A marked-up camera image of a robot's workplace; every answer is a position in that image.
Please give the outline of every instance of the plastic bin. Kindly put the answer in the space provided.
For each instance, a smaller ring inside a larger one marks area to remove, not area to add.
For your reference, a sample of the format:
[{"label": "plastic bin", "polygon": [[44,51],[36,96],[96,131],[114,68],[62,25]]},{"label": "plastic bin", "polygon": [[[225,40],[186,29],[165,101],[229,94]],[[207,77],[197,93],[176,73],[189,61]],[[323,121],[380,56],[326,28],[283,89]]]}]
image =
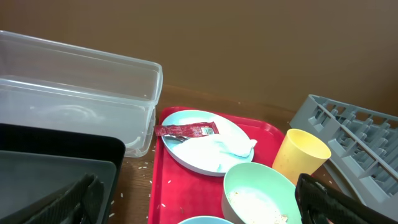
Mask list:
[{"label": "plastic bin", "polygon": [[0,123],[111,136],[148,151],[162,67],[0,31]]}]

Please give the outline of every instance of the red packet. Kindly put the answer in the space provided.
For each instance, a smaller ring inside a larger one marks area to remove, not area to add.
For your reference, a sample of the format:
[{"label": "red packet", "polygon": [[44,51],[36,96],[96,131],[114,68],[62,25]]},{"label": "red packet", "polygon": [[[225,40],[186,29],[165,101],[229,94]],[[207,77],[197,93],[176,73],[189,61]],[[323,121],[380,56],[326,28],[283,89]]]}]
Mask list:
[{"label": "red packet", "polygon": [[183,136],[186,138],[203,137],[210,134],[218,134],[216,123],[201,122],[186,125],[168,125],[155,127],[156,136]]}]

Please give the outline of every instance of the red tray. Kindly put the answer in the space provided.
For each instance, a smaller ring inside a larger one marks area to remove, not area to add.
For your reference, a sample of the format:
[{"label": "red tray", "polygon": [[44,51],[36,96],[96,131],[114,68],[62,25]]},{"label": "red tray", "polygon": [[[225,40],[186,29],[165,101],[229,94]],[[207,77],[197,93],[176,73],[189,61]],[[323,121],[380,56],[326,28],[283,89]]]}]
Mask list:
[{"label": "red tray", "polygon": [[[182,110],[194,109],[181,106],[166,108],[159,123],[168,115]],[[279,129],[265,121],[216,114],[237,124],[250,139],[257,140],[253,162],[272,165],[284,139]],[[222,177],[197,174],[181,166],[165,150],[162,139],[157,139],[148,223],[176,224],[199,215],[223,218],[222,193]]]}]

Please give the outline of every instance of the brown wall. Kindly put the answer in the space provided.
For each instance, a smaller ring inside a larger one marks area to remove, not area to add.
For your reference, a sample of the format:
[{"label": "brown wall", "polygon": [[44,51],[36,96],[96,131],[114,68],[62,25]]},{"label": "brown wall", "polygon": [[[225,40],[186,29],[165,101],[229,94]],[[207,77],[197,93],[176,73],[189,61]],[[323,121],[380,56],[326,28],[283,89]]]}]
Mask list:
[{"label": "brown wall", "polygon": [[165,84],[398,114],[398,1],[1,0],[0,29],[160,63]]}]

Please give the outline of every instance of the wooden table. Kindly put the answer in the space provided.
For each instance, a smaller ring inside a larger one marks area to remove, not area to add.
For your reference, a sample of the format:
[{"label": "wooden table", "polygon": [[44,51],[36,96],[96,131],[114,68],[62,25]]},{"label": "wooden table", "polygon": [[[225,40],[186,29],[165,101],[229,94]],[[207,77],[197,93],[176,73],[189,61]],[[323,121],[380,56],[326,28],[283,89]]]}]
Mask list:
[{"label": "wooden table", "polygon": [[[238,102],[164,85],[159,104],[156,106],[158,121],[161,111],[171,106],[187,106],[199,110],[260,119],[279,128],[283,133],[290,128],[289,121],[295,114],[293,111],[282,108]],[[109,218],[108,223],[147,223],[151,188],[149,181],[152,180],[155,144],[156,138],[153,137],[149,152],[145,156],[137,159],[124,158],[114,195],[114,204],[111,207],[111,213],[114,213],[114,216]],[[314,176],[340,190],[323,166],[314,173]]]}]

